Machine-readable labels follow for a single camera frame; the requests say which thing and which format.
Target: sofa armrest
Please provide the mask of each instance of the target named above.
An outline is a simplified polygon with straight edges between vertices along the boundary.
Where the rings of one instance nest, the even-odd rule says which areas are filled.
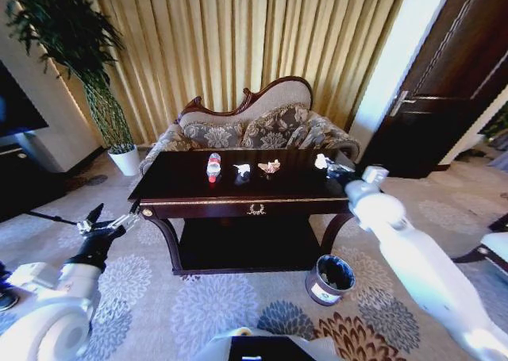
[[[170,125],[169,128],[159,136],[158,141],[152,147],[150,152],[146,155],[140,163],[140,173],[146,174],[156,157],[165,151],[190,151],[191,149],[199,148],[199,144],[183,135],[182,127],[179,125]]]
[[[351,161],[360,153],[360,143],[337,127],[328,118],[312,113],[306,122],[309,133],[300,148],[338,148]]]

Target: table shelf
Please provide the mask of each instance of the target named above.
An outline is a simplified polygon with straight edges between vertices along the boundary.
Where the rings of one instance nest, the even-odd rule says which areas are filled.
[[[307,271],[321,255],[308,215],[185,221],[176,275]]]

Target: table drawer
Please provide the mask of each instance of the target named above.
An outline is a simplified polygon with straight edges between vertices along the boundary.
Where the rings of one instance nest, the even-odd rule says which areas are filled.
[[[307,198],[294,200],[255,200],[219,202],[161,202],[142,204],[141,212],[158,218],[256,217],[287,214],[337,213],[348,208],[346,198]]]

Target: dark wooden door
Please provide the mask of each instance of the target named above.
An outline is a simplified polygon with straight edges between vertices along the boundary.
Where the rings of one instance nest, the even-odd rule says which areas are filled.
[[[508,82],[508,0],[447,0],[363,164],[427,176]]]

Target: television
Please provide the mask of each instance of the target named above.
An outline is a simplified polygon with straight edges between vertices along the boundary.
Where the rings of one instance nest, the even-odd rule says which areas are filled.
[[[0,61],[0,137],[43,127],[48,124]]]

